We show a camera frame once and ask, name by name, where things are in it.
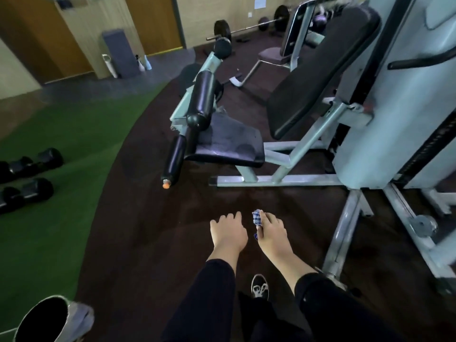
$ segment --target white shoelace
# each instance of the white shoelace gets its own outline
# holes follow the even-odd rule
[[[252,289],[254,291],[255,298],[262,297],[265,290],[269,290],[267,283],[263,283],[261,287],[259,285],[254,285]]]

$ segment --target dark brown floor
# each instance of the dark brown floor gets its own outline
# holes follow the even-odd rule
[[[279,38],[261,36],[235,44],[236,55],[219,68],[219,80],[237,68],[246,74],[256,53],[280,43]],[[247,89],[267,95],[286,74],[279,67],[261,67]],[[262,273],[270,283],[271,300],[281,307],[291,305],[292,293],[256,245],[251,212],[261,208],[280,216],[294,251],[313,266],[322,265],[332,239],[347,196],[342,188],[215,189],[207,185],[209,176],[236,175],[235,169],[188,162],[179,184],[163,190],[161,170],[174,136],[169,116],[178,102],[174,80],[133,127],[106,181],[77,291],[77,299],[95,309],[87,341],[157,341],[211,253],[209,221],[222,214],[240,210],[250,235],[239,259],[238,290],[248,292],[252,276]],[[221,104],[231,117],[256,126],[265,141],[271,140],[265,108],[248,93],[227,86]],[[324,160],[321,153],[307,154],[295,171],[322,173]],[[265,165],[259,173],[273,170]],[[432,290],[429,270],[384,196],[376,191],[366,196],[375,216],[360,219],[342,281],[360,288],[362,302],[408,340],[454,341],[454,303]],[[237,306],[232,331],[233,341],[240,341]]]

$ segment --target hand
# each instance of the hand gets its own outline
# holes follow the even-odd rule
[[[211,235],[214,249],[228,247],[240,253],[247,245],[247,230],[242,226],[242,216],[239,211],[236,217],[229,213],[226,217],[220,216],[218,223],[212,220]]]
[[[260,211],[262,227],[257,226],[258,244],[271,262],[293,254],[284,223],[272,213]]]

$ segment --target wooden door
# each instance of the wooden door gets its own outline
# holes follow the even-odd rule
[[[0,37],[40,83],[92,71],[50,0],[0,0]]]
[[[172,0],[125,0],[147,55],[182,47]]]

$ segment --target sneaker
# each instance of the sneaker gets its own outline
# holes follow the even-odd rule
[[[251,290],[254,298],[269,299],[269,286],[263,275],[257,274],[254,276]]]

